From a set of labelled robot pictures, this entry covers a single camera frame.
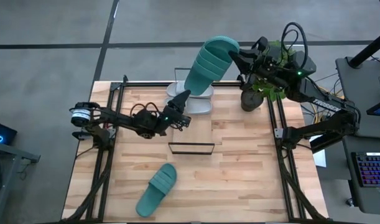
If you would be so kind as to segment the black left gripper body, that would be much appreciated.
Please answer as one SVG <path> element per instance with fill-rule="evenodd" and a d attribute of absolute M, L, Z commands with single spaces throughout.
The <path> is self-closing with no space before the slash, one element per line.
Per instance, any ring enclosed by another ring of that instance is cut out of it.
<path fill-rule="evenodd" d="M 185 104 L 175 105 L 167 104 L 160 114 L 160 133 L 165 134 L 166 130 L 171 127 L 183 131 L 190 125 L 191 117 L 184 115 Z"/>

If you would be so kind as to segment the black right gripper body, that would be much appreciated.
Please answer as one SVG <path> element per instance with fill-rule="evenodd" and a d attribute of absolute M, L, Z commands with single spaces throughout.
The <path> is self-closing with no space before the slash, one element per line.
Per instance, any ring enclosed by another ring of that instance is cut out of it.
<path fill-rule="evenodd" d="M 279 46 L 273 46 L 265 37 L 260 37 L 250 49 L 253 53 L 253 75 L 255 76 L 254 84 L 262 81 L 271 85 L 288 85 L 288 78 L 284 77 L 286 71 L 280 68 L 281 49 Z"/>

